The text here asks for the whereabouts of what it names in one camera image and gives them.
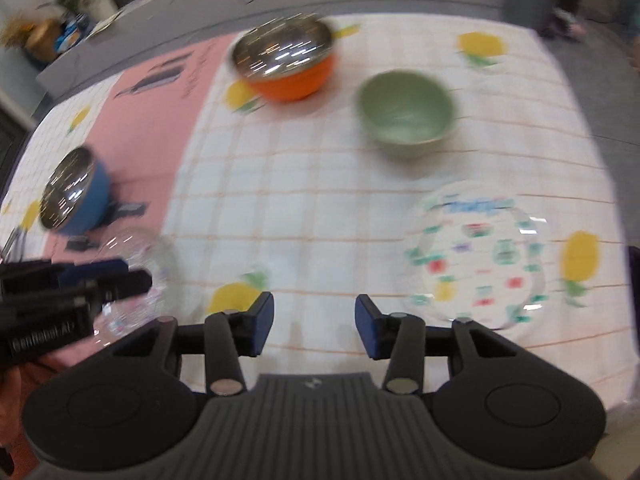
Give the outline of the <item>small clear glass plate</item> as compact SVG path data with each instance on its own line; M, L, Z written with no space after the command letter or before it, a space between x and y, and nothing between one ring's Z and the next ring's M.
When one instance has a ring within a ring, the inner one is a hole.
M120 260L128 268L125 291L108 302L94 321L98 346L112 344L154 318L176 314L177 256L160 234L140 226L109 230L96 258Z

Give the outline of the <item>blue steel bowl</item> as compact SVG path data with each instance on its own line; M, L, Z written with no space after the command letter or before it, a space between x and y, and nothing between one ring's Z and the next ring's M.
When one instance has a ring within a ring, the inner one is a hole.
M55 167L44 187L40 224L58 235L84 235L103 220L110 193L104 162L87 145L78 146Z

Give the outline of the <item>green ceramic bowl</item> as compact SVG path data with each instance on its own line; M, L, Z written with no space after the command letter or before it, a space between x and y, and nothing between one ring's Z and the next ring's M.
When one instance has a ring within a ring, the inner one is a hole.
M361 132L387 156L407 160L442 144L459 117L451 91L413 70L388 70L363 81L354 107Z

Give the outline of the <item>orange steel bowl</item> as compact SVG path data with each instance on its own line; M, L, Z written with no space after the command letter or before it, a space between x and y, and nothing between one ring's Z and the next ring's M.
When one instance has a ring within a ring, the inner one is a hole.
M314 14L275 18L244 34L230 60L261 98L300 101L321 90L334 73L334 30Z

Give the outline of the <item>checked lemon tablecloth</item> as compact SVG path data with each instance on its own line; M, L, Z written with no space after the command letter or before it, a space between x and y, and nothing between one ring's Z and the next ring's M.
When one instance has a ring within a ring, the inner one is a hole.
M248 285L273 292L246 374L362 370L354 300L436 323L469 315L597 391L631 396L638 356L613 181L560 66L533 32L457 16L339 18L328 84L265 102L235 75L232 36L157 55L58 104L1 203L9 235L55 166L90 145L115 195L178 263L181 322ZM388 70L439 80L454 133L415 160L360 130L355 94Z

